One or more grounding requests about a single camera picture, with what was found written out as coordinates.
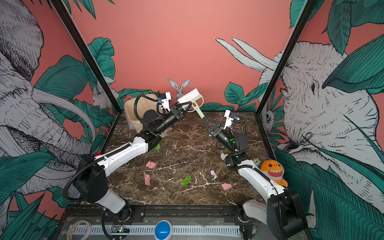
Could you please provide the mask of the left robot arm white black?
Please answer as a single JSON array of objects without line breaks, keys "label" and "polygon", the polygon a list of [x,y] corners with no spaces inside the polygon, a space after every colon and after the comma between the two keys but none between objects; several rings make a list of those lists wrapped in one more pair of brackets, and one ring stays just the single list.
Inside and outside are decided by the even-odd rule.
[{"label": "left robot arm white black", "polygon": [[185,118],[191,107],[200,98],[197,89],[179,98],[170,106],[170,93],[153,99],[140,94],[135,98],[133,111],[142,124],[142,130],[128,143],[98,157],[86,155],[82,158],[76,174],[63,190],[63,199],[76,202],[68,195],[70,186],[81,194],[80,201],[97,204],[117,216],[120,222],[128,220],[132,214],[129,203],[112,191],[107,184],[107,177],[122,165],[137,156],[154,149],[162,140],[162,134],[175,123]]}]

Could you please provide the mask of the light green hand brush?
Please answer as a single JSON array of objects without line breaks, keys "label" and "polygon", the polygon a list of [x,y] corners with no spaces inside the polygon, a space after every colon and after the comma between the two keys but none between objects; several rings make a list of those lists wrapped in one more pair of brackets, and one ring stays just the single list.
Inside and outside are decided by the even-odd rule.
[{"label": "light green hand brush", "polygon": [[[185,103],[191,103],[191,106],[185,107]],[[199,93],[198,89],[193,89],[183,97],[178,99],[179,104],[183,104],[183,108],[188,112],[197,112],[198,115],[200,116],[201,119],[205,117],[203,112],[201,111],[200,107],[204,104],[204,98],[203,96]]]}]

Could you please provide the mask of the cream trash bin with bag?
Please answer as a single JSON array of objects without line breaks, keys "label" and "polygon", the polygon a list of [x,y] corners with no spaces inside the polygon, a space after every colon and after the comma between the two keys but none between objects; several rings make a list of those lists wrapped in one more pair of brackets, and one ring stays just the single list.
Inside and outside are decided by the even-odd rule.
[{"label": "cream trash bin with bag", "polygon": [[[124,111],[126,115],[126,119],[129,124],[130,130],[135,130],[137,133],[140,132],[143,129],[142,123],[137,119],[135,113],[134,113],[134,105],[135,105],[136,98],[133,98],[131,100],[128,100],[124,104]],[[156,110],[156,103],[153,101],[150,101],[144,97],[140,98],[138,104],[137,104],[137,113],[139,117],[142,119],[143,115],[148,110]]]}]

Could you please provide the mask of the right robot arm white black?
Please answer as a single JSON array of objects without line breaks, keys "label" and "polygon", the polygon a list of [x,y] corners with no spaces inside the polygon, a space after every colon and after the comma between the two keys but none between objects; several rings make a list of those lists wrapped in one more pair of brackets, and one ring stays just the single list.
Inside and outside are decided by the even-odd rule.
[{"label": "right robot arm white black", "polygon": [[305,233],[310,239],[308,222],[299,194],[276,183],[247,155],[247,134],[236,132],[232,127],[233,120],[238,117],[226,111],[226,123],[222,125],[206,117],[202,111],[198,111],[198,114],[209,134],[230,151],[226,156],[228,169],[245,178],[265,201],[264,204],[254,200],[243,203],[242,209],[246,218],[266,224],[277,240],[287,240],[299,233]]}]

